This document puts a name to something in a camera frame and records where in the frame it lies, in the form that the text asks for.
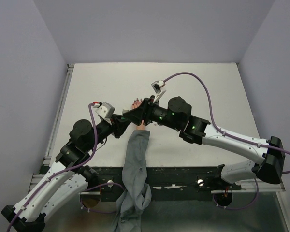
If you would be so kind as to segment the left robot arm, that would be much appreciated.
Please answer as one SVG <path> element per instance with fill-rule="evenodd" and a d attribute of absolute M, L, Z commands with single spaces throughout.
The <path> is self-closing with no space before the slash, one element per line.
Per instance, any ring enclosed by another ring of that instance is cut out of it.
<path fill-rule="evenodd" d="M 76 194 L 106 188 L 112 191 L 115 182 L 87 163 L 99 143 L 105 145 L 109 135 L 119 138 L 129 125 L 128 120 L 116 114 L 98 125 L 86 119 L 78 120 L 69 141 L 43 178 L 19 203 L 3 208 L 1 213 L 9 222 L 7 231 L 14 228 L 18 232 L 41 232 L 51 215 Z"/>

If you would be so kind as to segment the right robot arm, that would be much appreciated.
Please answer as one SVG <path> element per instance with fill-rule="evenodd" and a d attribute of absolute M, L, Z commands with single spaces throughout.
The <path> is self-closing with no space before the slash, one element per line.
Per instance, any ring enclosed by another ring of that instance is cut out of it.
<path fill-rule="evenodd" d="M 191 105 L 181 97 L 171 98 L 167 108 L 145 98 L 140 106 L 124 112 L 123 117 L 136 125 L 156 122 L 178 131 L 180 138 L 190 144 L 218 147 L 245 157 L 246 161 L 220 166 L 221 170 L 213 176 L 217 189 L 255 178 L 274 185 L 281 183 L 285 155 L 279 151 L 280 139 L 257 139 L 227 132 L 208 120 L 193 116 L 191 111 Z"/>

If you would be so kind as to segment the grey sleeve forearm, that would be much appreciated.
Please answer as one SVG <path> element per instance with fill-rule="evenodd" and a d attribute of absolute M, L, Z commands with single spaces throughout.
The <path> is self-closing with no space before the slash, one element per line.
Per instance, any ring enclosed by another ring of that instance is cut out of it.
<path fill-rule="evenodd" d="M 147 179 L 145 154 L 150 131 L 135 130 L 127 144 L 125 163 L 122 171 L 124 192 L 116 201 L 116 216 L 112 223 L 113 232 L 140 232 L 143 211 L 152 198 Z"/>

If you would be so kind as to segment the mannequin hand with painted nails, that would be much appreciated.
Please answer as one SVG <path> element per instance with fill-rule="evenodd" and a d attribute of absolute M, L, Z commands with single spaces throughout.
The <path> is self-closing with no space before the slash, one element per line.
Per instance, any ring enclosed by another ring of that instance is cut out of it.
<path fill-rule="evenodd" d="M 132 104 L 132 109 L 138 108 L 142 102 L 143 102 L 143 99 L 136 98 L 136 100 L 134 100 L 134 102 Z M 142 121 L 142 123 L 140 125 L 136 125 L 136 129 L 137 130 L 145 130 L 144 122 Z"/>

